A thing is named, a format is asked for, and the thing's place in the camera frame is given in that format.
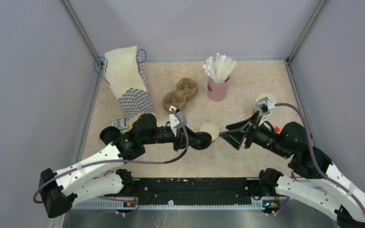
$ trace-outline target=pink cup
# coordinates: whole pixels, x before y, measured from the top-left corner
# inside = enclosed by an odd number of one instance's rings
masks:
[[[208,98],[213,101],[222,101],[226,98],[227,88],[229,87],[230,76],[222,84],[214,82],[208,77]]]

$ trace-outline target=beige tabletop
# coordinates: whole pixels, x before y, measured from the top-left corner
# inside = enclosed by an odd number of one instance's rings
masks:
[[[182,77],[190,77],[199,84],[197,96],[183,110],[187,126],[195,132],[208,122],[217,125],[222,132],[226,125],[249,118],[255,98],[262,93],[273,95],[278,103],[296,105],[283,60],[238,61],[237,68],[231,74],[227,97],[221,102],[213,102],[206,95],[207,76],[202,68],[204,62],[144,63],[158,126],[164,126],[169,121],[162,107],[162,98],[174,90]],[[83,159],[105,147],[99,139],[100,132],[110,125],[111,119],[122,116],[117,99],[110,87],[101,80]],[[301,122],[297,114],[286,107],[278,107],[268,120],[280,128],[291,121]],[[146,145],[145,148],[146,153],[137,160],[167,161],[182,152],[173,151],[172,144]],[[255,144],[247,150],[237,151],[219,138],[206,150],[190,148],[183,158],[172,164],[126,164],[121,167],[131,171],[133,177],[258,177],[259,171],[266,168],[289,174],[288,162]]]

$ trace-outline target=brown cup carrier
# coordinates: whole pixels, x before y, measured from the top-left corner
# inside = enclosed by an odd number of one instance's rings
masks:
[[[186,107],[187,101],[190,101],[198,93],[198,83],[188,77],[183,77],[175,86],[177,89],[169,92],[163,98],[163,108],[168,112],[170,106],[174,106],[180,110]]]

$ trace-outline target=gift bag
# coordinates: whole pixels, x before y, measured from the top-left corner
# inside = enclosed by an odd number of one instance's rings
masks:
[[[106,52],[105,57],[108,62],[105,77],[121,105],[128,128],[131,129],[140,115],[155,114],[141,57],[136,46]]]

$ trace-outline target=gray wall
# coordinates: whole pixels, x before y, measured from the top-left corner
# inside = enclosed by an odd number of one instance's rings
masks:
[[[330,1],[293,65],[318,146],[365,191],[365,1]]]
[[[71,162],[96,75],[58,0],[0,0],[0,228],[44,228],[39,174]]]
[[[138,45],[148,60],[290,54],[318,0],[71,0],[99,54]]]

